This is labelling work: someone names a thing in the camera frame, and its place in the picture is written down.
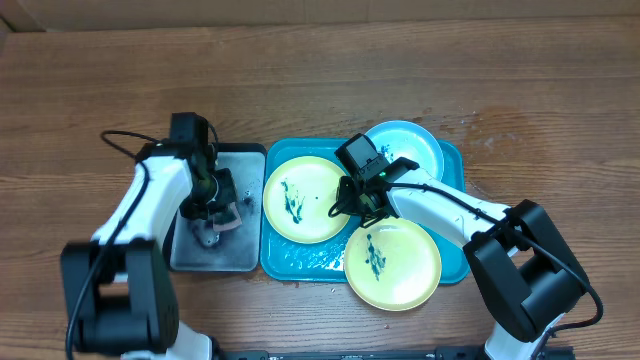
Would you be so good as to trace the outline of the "pink green sponge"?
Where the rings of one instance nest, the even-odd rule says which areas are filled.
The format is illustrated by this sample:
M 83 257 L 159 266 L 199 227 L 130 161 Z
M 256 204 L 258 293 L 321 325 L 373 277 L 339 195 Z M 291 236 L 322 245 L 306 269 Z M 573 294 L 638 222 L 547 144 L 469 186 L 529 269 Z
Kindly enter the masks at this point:
M 230 231 L 242 225 L 242 219 L 235 202 L 217 207 L 210 217 L 212 229 L 218 233 Z

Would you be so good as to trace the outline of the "light blue plate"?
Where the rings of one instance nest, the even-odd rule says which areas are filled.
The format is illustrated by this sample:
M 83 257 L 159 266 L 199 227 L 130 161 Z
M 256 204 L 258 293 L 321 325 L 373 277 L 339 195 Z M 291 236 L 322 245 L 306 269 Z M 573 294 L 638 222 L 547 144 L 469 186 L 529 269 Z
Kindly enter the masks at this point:
M 416 162 L 432 177 L 441 180 L 444 154 L 436 138 L 418 124 L 391 120 L 369 129 L 365 135 L 389 162 L 401 157 Z

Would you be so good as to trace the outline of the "yellow plate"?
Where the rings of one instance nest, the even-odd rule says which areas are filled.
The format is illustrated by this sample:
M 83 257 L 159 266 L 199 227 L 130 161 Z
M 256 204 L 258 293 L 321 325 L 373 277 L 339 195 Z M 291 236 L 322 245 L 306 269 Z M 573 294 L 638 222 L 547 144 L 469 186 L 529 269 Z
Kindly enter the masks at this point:
M 320 243 L 337 235 L 350 220 L 344 214 L 329 215 L 344 176 L 338 165 L 317 156 L 284 162 L 269 176 L 263 191 L 263 207 L 271 227 L 301 244 Z
M 344 272 L 363 301 L 398 312 L 431 297 L 440 282 L 442 261 L 435 241 L 422 227 L 389 218 L 354 231 L 346 244 Z

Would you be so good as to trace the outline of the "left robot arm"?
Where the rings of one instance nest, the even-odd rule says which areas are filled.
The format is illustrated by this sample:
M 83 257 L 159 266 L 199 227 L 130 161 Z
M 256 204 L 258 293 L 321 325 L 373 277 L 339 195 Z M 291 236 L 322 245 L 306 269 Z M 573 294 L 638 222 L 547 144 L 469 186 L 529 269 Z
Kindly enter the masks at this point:
M 145 136 L 133 181 L 90 241 L 60 255 L 68 314 L 65 354 L 121 359 L 221 359 L 218 342 L 179 319 L 165 259 L 178 220 L 216 234 L 242 223 L 228 169 L 217 169 L 215 128 L 194 112 L 175 113 L 166 139 Z

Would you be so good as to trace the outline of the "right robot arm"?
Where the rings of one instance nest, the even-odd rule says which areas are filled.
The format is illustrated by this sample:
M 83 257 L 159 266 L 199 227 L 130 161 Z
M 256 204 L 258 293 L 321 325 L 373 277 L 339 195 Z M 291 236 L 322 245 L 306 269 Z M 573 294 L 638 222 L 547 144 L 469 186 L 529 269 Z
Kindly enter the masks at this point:
M 461 248 L 496 328 L 488 359 L 544 359 L 560 319 L 597 294 L 559 230 L 537 203 L 484 201 L 432 177 L 415 161 L 388 161 L 357 134 L 335 152 L 347 173 L 329 214 L 355 215 L 368 228 L 402 218 Z

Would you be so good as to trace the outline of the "black metal sponge tray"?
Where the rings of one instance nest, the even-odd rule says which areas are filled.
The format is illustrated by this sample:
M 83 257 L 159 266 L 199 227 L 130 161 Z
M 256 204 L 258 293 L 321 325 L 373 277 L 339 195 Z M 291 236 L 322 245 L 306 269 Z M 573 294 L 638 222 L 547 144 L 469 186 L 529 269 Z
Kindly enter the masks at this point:
M 250 272 L 258 263 L 262 230 L 262 197 L 266 149 L 257 143 L 223 143 L 215 168 L 228 168 L 236 185 L 242 225 L 215 232 L 211 220 L 177 215 L 163 255 L 177 272 Z

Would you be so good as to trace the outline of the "teal plastic tray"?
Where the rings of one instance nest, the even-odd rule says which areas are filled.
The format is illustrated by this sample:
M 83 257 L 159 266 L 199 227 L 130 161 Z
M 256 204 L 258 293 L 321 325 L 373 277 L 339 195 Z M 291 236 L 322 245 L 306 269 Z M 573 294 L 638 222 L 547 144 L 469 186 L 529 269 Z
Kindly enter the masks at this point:
M 344 138 L 285 138 L 276 142 L 266 156 L 266 175 L 284 162 L 299 156 L 318 156 L 336 162 L 334 151 Z M 344 250 L 359 220 L 351 218 L 331 239 L 315 244 L 300 244 L 281 236 L 267 219 L 262 220 L 260 263 L 270 277 L 284 282 L 345 283 Z M 470 272 L 463 251 L 431 231 L 442 259 L 440 283 L 454 285 Z

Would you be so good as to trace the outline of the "yellow plate front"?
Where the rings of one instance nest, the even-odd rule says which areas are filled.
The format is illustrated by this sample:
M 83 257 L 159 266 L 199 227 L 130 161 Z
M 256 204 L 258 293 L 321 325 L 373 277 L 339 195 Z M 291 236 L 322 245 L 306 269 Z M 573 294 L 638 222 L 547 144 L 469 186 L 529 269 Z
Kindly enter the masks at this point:
M 440 282 L 442 261 L 435 241 L 422 227 L 389 218 L 354 231 L 346 244 L 344 272 L 363 301 L 398 312 L 431 297 Z

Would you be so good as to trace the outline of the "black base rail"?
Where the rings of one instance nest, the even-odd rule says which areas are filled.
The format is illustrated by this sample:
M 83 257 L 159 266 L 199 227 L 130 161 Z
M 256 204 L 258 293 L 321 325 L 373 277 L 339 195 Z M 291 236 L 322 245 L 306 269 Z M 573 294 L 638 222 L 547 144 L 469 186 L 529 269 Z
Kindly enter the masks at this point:
M 214 359 L 226 360 L 480 360 L 487 359 L 481 346 L 440 346 L 434 350 L 396 350 L 372 352 L 225 351 Z

